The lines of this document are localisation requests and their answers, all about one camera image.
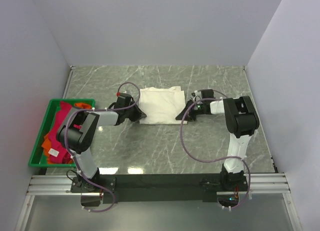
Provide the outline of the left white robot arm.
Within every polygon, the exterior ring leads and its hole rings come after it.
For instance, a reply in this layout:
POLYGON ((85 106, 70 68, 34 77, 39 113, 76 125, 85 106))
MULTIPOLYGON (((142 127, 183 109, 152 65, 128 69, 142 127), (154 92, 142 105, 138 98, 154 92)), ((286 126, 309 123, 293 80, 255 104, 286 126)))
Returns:
POLYGON ((75 163, 77 175, 88 192, 100 186, 100 171, 90 150, 99 126, 119 126, 126 119, 137 122, 147 115, 128 93, 117 93, 117 100, 105 109, 72 106, 56 132, 56 140, 67 150, 75 163))

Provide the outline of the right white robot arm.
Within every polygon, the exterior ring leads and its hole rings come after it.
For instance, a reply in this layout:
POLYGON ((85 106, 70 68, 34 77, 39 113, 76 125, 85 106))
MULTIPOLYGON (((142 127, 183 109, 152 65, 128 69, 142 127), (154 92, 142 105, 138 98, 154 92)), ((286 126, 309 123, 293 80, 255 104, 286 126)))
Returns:
POLYGON ((216 98, 214 89, 200 89, 191 93, 184 109, 175 117, 181 123, 197 120, 198 115, 224 115, 230 134, 227 158, 223 160, 219 184, 230 191, 243 180, 243 163, 248 144, 260 126, 255 106, 249 96, 216 98))

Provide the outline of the white t shirt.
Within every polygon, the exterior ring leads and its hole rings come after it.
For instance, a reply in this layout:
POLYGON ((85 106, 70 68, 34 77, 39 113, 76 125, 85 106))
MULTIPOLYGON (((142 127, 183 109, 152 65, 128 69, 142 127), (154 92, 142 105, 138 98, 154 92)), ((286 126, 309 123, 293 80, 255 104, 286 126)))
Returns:
POLYGON ((140 90, 138 107, 146 114, 141 125, 179 125, 176 117, 186 106, 185 93, 180 86, 148 87, 140 90))

